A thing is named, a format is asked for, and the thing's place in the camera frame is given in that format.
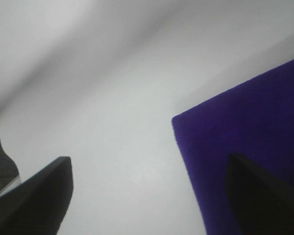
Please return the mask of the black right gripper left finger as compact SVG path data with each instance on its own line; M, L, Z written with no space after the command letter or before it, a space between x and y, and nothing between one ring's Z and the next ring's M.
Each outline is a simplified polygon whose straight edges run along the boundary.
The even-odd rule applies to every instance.
M55 235L73 194L70 157L59 157L0 197L0 235Z

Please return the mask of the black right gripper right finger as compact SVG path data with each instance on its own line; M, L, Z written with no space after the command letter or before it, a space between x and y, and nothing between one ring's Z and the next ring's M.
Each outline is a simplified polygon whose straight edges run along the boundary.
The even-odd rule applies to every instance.
M226 192L244 235L294 235L294 186L245 155L228 156Z

